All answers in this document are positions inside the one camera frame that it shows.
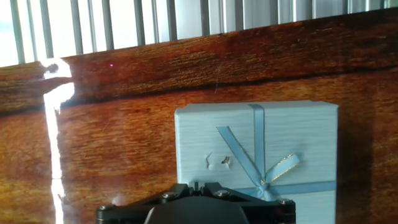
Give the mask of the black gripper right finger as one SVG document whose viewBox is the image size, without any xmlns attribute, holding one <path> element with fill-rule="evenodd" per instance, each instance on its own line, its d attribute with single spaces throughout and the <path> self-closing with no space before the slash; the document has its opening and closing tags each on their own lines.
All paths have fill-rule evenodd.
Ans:
<svg viewBox="0 0 398 224">
<path fill-rule="evenodd" d="M 236 190 L 222 187 L 217 182 L 204 183 L 198 186 L 198 195 L 215 199 L 205 203 L 211 211 L 210 220 L 216 215 L 225 214 L 226 223 L 295 223 L 295 202 L 291 199 L 271 200 L 258 199 Z"/>
</svg>

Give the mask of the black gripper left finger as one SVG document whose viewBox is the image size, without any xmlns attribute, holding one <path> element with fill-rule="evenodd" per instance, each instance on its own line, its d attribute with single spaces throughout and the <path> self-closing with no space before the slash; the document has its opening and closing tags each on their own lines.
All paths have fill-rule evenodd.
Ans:
<svg viewBox="0 0 398 224">
<path fill-rule="evenodd" d="M 96 209 L 96 224 L 144 223 L 155 206 L 192 196 L 194 190 L 194 187 L 187 184 L 173 184 L 168 190 L 128 205 L 101 205 Z"/>
</svg>

